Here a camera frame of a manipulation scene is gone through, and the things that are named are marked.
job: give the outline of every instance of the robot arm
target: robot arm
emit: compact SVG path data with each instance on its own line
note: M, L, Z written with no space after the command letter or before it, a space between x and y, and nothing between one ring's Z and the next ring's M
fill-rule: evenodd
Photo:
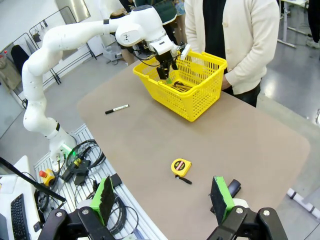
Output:
M112 32L115 32L116 40L125 47L145 40L149 49L158 54L167 72L170 67L168 60L172 61L177 55L178 46L166 35L157 11L147 5L137 7L130 15L118 19L68 24L50 29L44 36L42 47L24 63L22 84L28 100L23 125L27 130L39 132L49 140L52 163L61 154L68 154L76 143L56 120L45 116L47 100L42 76L58 64L64 50L79 48L96 35Z

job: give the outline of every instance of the yellow tape measure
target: yellow tape measure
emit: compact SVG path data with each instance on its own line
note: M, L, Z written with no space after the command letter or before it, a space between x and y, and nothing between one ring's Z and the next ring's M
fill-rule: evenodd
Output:
M191 162L183 158L178 158L171 164L171 170L175 175L183 177L187 174L189 168L191 167Z

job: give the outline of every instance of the computer monitor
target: computer monitor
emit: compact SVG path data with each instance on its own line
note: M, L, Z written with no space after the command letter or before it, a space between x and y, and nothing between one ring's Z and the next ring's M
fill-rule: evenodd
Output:
M2 157L0 157L0 176L8 176L8 175L18 175L20 178L26 180L28 183L32 184L36 189L38 189L40 192L43 192L55 199L58 199L62 201L63 203L66 201L66 199L63 196L60 196L59 194L55 193L54 191L50 190L49 188L46 188L45 186L41 185L40 183L34 181L30 177L24 175L22 172L20 172L18 169L15 168L11 163L4 160Z

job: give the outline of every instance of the black keyboard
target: black keyboard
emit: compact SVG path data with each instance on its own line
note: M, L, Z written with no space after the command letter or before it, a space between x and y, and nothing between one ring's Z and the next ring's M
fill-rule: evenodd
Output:
M23 194L11 202L11 221L14 240L30 240Z

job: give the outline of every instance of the black shirt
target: black shirt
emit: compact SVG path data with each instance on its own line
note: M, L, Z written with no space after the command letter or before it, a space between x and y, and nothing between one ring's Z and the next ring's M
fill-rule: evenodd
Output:
M203 0L205 52L226 59L222 26L226 0Z

